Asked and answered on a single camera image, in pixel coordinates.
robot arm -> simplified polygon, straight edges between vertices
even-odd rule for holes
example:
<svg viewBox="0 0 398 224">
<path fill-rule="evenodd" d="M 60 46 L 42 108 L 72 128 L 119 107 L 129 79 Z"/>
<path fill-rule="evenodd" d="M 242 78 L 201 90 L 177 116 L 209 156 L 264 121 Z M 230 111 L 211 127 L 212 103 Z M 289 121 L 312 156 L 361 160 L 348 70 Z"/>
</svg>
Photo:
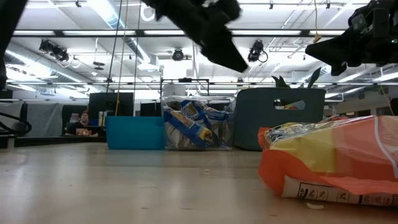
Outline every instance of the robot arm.
<svg viewBox="0 0 398 224">
<path fill-rule="evenodd" d="M 219 0 L 203 7 L 204 0 L 143 0 L 155 9 L 157 20 L 168 17 L 201 47 L 209 61 L 243 72 L 248 65 L 232 42 L 226 24 L 240 16 L 237 0 Z"/>
<path fill-rule="evenodd" d="M 398 63 L 398 1 L 372 0 L 355 10 L 339 37 L 309 45 L 305 53 L 331 65 L 338 76 L 347 66 Z"/>
</svg>

computer monitor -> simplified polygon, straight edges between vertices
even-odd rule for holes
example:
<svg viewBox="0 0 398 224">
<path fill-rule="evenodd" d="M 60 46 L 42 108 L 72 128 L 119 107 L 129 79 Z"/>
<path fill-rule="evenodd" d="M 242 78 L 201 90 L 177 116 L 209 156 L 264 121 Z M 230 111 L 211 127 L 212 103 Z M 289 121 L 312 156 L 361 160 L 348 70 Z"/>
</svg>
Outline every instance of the computer monitor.
<svg viewBox="0 0 398 224">
<path fill-rule="evenodd" d="M 88 116 L 90 119 L 98 119 L 101 111 L 108 111 L 108 116 L 114 115 L 116 111 L 117 93 L 90 93 L 88 102 Z M 134 104 L 133 93 L 120 93 L 118 116 L 133 116 Z"/>
</svg>

gray storage bin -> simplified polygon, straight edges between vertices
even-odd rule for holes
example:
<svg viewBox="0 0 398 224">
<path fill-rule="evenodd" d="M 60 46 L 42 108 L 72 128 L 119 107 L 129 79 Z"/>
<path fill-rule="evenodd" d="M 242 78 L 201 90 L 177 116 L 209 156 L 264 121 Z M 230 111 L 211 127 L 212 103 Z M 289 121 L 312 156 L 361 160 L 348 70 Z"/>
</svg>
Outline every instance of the gray storage bin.
<svg viewBox="0 0 398 224">
<path fill-rule="evenodd" d="M 261 151 L 257 134 L 259 128 L 273 128 L 281 124 L 316 123 L 322 120 L 325 90 L 290 88 L 252 88 L 238 93 L 235 107 L 234 146 Z M 277 110 L 275 100 L 303 100 L 303 110 Z"/>
</svg>

chip bag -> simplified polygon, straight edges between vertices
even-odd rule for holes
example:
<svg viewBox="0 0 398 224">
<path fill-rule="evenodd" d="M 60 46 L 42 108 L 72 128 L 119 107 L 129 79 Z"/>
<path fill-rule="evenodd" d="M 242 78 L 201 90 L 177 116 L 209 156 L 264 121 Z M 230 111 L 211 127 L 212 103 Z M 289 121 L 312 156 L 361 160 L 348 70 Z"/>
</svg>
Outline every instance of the chip bag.
<svg viewBox="0 0 398 224">
<path fill-rule="evenodd" d="M 398 206 L 398 118 L 262 128 L 258 173 L 277 195 Z"/>
</svg>

wooden floor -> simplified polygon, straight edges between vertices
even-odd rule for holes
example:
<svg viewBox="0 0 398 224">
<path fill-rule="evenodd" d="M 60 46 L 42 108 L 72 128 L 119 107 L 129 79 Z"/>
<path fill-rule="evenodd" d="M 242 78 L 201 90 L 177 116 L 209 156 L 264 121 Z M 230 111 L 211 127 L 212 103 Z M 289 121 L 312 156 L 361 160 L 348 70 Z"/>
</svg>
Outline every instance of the wooden floor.
<svg viewBox="0 0 398 224">
<path fill-rule="evenodd" d="M 397 210 L 326 203 L 316 211 L 276 197 L 256 174 L 260 156 L 102 143 L 0 152 L 0 223 L 398 223 Z"/>
</svg>

